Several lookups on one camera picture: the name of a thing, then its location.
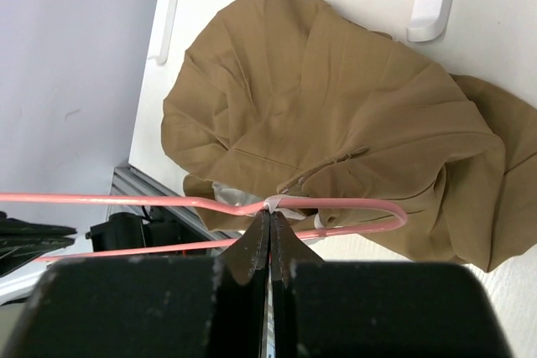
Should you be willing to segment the tan pleated skirt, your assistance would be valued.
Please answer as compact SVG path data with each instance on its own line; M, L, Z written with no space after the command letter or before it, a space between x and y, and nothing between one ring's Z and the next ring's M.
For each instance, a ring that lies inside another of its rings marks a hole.
M322 0L236 0L186 50L164 153L190 197L226 186L400 205L370 239L490 272L536 243L536 110Z

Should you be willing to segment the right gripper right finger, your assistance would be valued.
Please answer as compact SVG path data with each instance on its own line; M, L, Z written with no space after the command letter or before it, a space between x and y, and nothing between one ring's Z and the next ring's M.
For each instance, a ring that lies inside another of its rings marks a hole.
M326 262L268 218L278 357L510 357L476 277L445 263Z

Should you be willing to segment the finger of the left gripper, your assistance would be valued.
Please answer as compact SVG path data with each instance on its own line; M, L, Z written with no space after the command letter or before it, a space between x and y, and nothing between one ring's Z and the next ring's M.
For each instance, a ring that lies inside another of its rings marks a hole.
M52 237L73 236L77 230L68 226L37 224L9 217L1 212L1 237Z
M72 246L70 237L24 237L10 236L1 238L1 277L32 262L46 253Z

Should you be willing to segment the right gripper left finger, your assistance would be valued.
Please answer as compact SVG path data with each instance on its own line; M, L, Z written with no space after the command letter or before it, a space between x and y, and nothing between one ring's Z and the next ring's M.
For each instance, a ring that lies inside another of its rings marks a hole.
M259 357L269 214L215 257L83 257L39 280L6 357Z

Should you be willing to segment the pink wire hanger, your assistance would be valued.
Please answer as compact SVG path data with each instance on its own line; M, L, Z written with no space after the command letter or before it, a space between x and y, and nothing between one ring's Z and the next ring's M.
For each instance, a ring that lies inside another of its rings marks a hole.
M214 200L200 197L181 196L116 196L116 195L68 195L68 194L32 194L32 193L2 193L2 202L20 203L45 203L45 204L83 204L83 205L137 205L137 206L174 206L195 207L211 210L227 215L247 216L258 212L274 213L279 207L285 209L328 209L328 210L375 210L382 211L392 218L380 223L369 225L358 224L356 226L324 228L302 231L297 234L298 239L316 239L322 237L342 236L350 234L376 233L393 231L404 226L408 222L408 215L404 210L387 200L360 199L360 198L306 198L273 195L267 199L243 206L228 205ZM237 239L224 241L203 241L183 245L156 246L135 249L122 249L109 252L88 252L71 255L57 255L50 257L38 257L38 262L60 263L68 260L81 260L82 258L97 257L131 257L159 252L185 252L199 249L212 249L226 247L229 252L235 248Z

